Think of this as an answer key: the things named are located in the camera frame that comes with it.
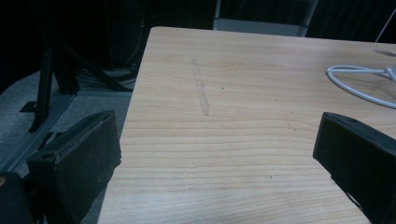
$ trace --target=table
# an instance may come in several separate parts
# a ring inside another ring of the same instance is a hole
[[[369,223],[312,154],[324,111],[396,137],[395,110],[325,74],[392,66],[380,50],[396,46],[153,28],[99,222]],[[396,99],[382,77],[339,77]]]

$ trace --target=wooden table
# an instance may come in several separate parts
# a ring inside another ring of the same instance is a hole
[[[395,110],[325,74],[396,62],[375,50],[396,46],[152,29],[100,223],[368,223],[312,154],[324,111],[396,137]],[[387,79],[343,80],[396,99]]]

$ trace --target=white cable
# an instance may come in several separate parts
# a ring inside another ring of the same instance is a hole
[[[339,86],[341,89],[343,89],[351,94],[354,94],[354,95],[360,97],[361,99],[370,101],[372,103],[376,103],[378,105],[384,105],[384,106],[396,109],[396,104],[388,102],[388,101],[380,100],[378,98],[375,98],[374,96],[365,94],[361,91],[357,91],[357,90],[349,87],[348,85],[346,85],[345,83],[343,83],[342,81],[340,81],[338,78],[336,78],[333,75],[333,73],[365,73],[365,74],[374,74],[374,75],[378,75],[381,77],[386,77],[386,78],[396,82],[395,71],[396,71],[396,66],[393,68],[386,67],[385,69],[381,70],[381,69],[370,69],[370,68],[360,67],[360,66],[355,66],[355,65],[337,64],[337,65],[331,66],[327,69],[327,76],[335,85]]]

